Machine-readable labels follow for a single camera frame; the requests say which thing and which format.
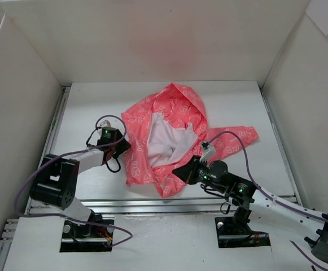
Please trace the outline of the pink patterned jacket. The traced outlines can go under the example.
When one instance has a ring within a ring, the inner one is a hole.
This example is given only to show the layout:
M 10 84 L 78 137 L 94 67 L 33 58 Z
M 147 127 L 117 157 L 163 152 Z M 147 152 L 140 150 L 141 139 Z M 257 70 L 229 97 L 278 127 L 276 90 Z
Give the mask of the pink patterned jacket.
M 162 198 L 178 194 L 185 183 L 172 170 L 201 156 L 201 143 L 213 140 L 211 161 L 236 154 L 259 135 L 250 126 L 209 128 L 205 105 L 189 86 L 171 83 L 121 114 L 131 148 L 124 154 L 126 184 L 153 184 Z

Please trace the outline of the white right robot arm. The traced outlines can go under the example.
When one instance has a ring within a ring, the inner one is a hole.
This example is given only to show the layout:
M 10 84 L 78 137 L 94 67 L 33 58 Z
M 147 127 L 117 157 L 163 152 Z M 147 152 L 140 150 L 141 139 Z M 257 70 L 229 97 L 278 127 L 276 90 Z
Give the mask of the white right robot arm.
M 328 211 L 304 208 L 284 200 L 228 170 L 224 161 L 207 164 L 199 156 L 172 171 L 188 185 L 201 185 L 220 194 L 236 206 L 234 229 L 276 234 L 305 246 L 318 260 L 328 264 Z

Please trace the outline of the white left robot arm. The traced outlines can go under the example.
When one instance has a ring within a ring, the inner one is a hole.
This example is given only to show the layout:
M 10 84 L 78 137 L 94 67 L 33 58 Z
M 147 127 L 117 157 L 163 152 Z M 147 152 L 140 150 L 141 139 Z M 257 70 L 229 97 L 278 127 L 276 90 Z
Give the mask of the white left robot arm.
M 89 237 L 94 234 L 96 223 L 102 222 L 102 217 L 76 198 L 78 175 L 102 165 L 112 173 L 119 172 L 120 168 L 112 170 L 108 161 L 118 161 L 119 156 L 130 148 L 131 144 L 118 129 L 105 126 L 97 145 L 89 145 L 83 153 L 65 158 L 47 154 L 33 179 L 29 195 L 33 200 L 57 209 L 60 217 L 70 218 L 76 223 L 76 231 Z

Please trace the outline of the aluminium front rail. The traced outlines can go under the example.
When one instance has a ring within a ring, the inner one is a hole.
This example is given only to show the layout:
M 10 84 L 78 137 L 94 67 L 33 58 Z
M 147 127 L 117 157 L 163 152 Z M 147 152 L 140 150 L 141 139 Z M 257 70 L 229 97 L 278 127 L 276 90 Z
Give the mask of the aluminium front rail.
M 105 215 L 219 212 L 227 207 L 224 199 L 209 197 L 171 200 L 83 200 L 82 204 L 96 213 Z

